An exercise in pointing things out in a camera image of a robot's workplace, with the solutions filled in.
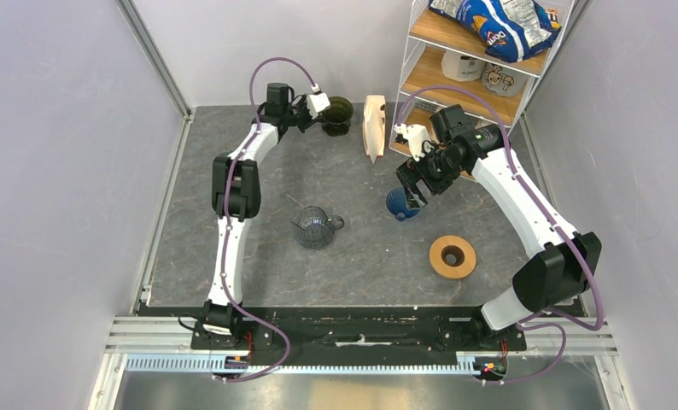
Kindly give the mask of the blue ribbed cone dripper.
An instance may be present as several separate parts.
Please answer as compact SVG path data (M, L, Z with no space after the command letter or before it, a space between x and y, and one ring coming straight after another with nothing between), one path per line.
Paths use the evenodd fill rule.
M406 193L403 188L395 188L391 190L385 199L387 210L398 221L404 221L416 216L419 208L410 208L407 202Z

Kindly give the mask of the dark green glass dripper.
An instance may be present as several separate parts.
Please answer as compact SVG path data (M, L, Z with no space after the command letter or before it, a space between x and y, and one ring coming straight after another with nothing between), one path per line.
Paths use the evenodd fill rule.
M345 97L330 97L330 106L322 113L322 129L330 137L346 135L351 127L354 106Z

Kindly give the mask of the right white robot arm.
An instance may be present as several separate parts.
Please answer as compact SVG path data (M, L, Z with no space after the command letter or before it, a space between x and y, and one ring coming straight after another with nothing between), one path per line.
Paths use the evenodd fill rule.
M492 349L506 328L589 290L601 242L592 232L581 234L552 207L517 164L501 127L473 126L459 105L435 112L430 121L430 129L394 126L410 152L396 170L408 206L425 206L428 196L442 194L467 173L498 204L529 257L510 288L484 303L470 326L471 341Z

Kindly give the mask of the clear glass coffee server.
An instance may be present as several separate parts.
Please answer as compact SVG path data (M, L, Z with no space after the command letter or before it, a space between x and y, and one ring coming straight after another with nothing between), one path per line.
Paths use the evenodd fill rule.
M328 215L317 206L304 207L291 220L296 242L305 249L323 249L331 244L336 231L345 226L344 218Z

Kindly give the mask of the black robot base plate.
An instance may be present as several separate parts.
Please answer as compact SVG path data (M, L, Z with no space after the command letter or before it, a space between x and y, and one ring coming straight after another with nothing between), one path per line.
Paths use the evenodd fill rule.
M140 317L182 319L181 328L199 351L250 353L253 365L270 365L286 354L286 366L451 365L458 352L523 352L523 332L490 331L476 307L251 307L234 311L228 335L225 309L147 307Z

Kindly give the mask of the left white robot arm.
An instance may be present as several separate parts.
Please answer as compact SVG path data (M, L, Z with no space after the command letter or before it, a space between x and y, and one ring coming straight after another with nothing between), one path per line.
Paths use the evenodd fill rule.
M246 138L213 160L211 202L219 239L213 284L199 328L225 349L236 348L245 336L238 307L243 301L248 231L261 206L260 164L291 127L304 132L329 106L329 98L315 82L309 93L299 96L285 83L270 83Z

